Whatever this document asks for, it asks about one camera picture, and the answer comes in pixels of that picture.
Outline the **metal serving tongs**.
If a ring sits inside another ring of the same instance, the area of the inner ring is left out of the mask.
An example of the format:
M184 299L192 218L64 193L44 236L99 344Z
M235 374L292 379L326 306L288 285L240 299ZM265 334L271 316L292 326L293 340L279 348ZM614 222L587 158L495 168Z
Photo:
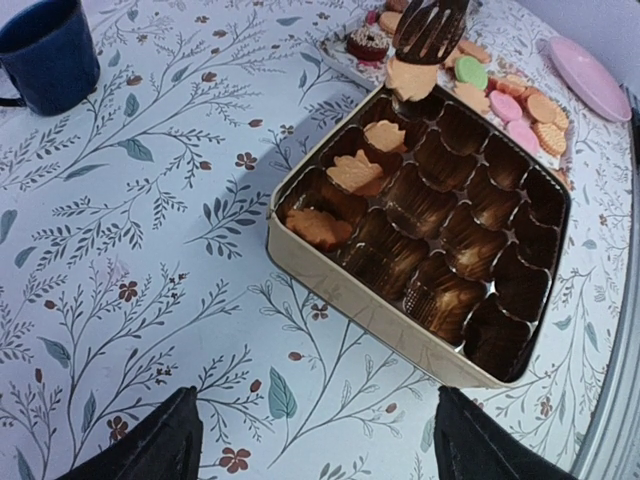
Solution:
M468 5L468 0L411 1L394 34L395 56L414 65L443 63L464 33Z

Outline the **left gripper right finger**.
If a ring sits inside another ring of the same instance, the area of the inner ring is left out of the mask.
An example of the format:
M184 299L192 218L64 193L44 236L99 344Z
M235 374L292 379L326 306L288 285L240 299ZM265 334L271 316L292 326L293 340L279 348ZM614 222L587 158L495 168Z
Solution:
M515 440L454 387L439 389L434 448L441 479L554 480L573 477Z

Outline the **flower cookie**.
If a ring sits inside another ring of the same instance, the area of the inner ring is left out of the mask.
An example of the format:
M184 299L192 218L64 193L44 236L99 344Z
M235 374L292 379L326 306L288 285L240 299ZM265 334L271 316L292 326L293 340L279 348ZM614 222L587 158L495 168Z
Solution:
M327 175L347 192L359 196L376 196L384 185L382 167L370 162L363 149L354 156L336 156L334 165L327 169Z
M404 153L407 151L404 143L406 131L396 123L389 120L372 122L364 127L363 132L366 140L381 152Z
M286 227L325 252L337 249L352 234L352 226L348 222L337 220L330 213L308 208L291 210L286 217Z
M385 86L401 101L417 102L427 97L437 84L437 65L416 65L393 56L386 66Z

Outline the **gold cookie tin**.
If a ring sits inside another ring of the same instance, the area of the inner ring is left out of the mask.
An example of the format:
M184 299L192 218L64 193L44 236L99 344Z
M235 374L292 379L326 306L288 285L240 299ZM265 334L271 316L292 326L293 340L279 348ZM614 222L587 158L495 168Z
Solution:
M404 153L363 129L389 120ZM336 156L365 151L384 171L378 195L328 175ZM451 93L415 106L384 87L338 124L273 193L272 260L330 305L441 382L502 388L525 373L566 236L571 199L538 160ZM291 210L352 226L325 252L286 227Z

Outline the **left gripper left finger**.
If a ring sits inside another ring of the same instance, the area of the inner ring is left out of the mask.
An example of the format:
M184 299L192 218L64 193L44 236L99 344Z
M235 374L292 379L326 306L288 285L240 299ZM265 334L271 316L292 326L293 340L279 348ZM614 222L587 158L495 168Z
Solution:
M203 423L194 387L181 387L125 437L64 479L196 479Z

